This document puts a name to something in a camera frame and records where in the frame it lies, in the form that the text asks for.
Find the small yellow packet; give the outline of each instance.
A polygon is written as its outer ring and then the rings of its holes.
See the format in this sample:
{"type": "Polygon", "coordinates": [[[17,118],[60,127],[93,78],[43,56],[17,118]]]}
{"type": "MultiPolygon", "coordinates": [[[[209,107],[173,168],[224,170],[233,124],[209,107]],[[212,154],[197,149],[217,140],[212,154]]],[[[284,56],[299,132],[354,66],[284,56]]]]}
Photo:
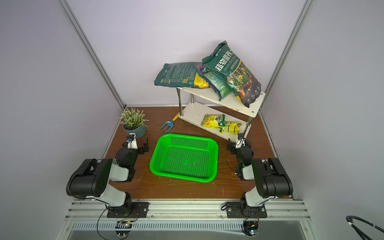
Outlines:
{"type": "Polygon", "coordinates": [[[202,127],[208,127],[213,129],[221,129],[225,127],[225,115],[210,115],[206,114],[201,122],[202,127]]]}
{"type": "Polygon", "coordinates": [[[225,122],[225,127],[220,129],[220,133],[227,132],[233,135],[236,135],[238,132],[240,132],[239,127],[242,124],[240,122],[225,122]]]}
{"type": "Polygon", "coordinates": [[[195,85],[195,87],[198,87],[198,88],[208,88],[209,87],[207,81],[205,81],[204,78],[200,77],[200,75],[197,73],[195,76],[194,85],[195,85]]]}

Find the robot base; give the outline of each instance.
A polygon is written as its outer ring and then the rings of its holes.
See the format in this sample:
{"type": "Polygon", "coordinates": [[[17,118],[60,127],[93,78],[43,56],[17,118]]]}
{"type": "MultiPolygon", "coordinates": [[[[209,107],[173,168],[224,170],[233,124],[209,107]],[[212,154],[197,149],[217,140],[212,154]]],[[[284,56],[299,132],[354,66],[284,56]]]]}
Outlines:
{"type": "Polygon", "coordinates": [[[148,212],[148,202],[132,202],[131,195],[126,193],[126,202],[120,207],[110,207],[107,218],[146,218],[148,212]]]}
{"type": "Polygon", "coordinates": [[[267,218],[264,204],[260,207],[250,207],[244,198],[240,202],[227,202],[222,210],[226,210],[228,218],[267,218]]]}

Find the yellow handle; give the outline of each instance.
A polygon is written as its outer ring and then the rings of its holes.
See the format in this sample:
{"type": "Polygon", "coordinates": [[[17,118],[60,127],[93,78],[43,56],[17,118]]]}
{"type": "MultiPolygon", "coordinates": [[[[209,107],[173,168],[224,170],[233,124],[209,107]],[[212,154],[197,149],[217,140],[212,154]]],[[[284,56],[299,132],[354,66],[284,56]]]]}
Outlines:
{"type": "Polygon", "coordinates": [[[172,119],[172,121],[175,121],[176,119],[178,119],[179,118],[179,114],[180,113],[177,113],[177,115],[172,119]]]}

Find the mounting plate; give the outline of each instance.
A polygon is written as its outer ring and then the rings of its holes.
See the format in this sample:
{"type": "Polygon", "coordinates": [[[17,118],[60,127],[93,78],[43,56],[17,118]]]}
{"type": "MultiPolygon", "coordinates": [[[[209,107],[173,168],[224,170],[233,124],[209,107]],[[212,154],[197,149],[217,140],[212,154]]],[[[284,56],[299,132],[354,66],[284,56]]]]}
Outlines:
{"type": "Polygon", "coordinates": [[[261,207],[249,207],[245,206],[242,208],[242,204],[240,202],[227,202],[225,203],[227,217],[228,218],[266,218],[266,210],[264,204],[261,207]]]}
{"type": "MultiPolygon", "coordinates": [[[[137,217],[137,211],[139,211],[139,218],[146,218],[147,217],[147,212],[148,212],[148,206],[149,202],[133,202],[133,214],[130,218],[136,218],[137,217]]],[[[126,218],[125,213],[113,213],[111,211],[108,211],[107,213],[107,218],[126,218]]]]}

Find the green plastic basket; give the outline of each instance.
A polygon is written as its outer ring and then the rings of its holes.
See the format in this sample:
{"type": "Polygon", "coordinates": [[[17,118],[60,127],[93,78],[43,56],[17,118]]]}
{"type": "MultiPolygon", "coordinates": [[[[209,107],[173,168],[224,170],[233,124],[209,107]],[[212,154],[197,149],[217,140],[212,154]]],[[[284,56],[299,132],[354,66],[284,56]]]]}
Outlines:
{"type": "Polygon", "coordinates": [[[158,176],[210,182],[217,174],[217,156],[213,139],[165,134],[157,142],[149,168],[158,176]]]}

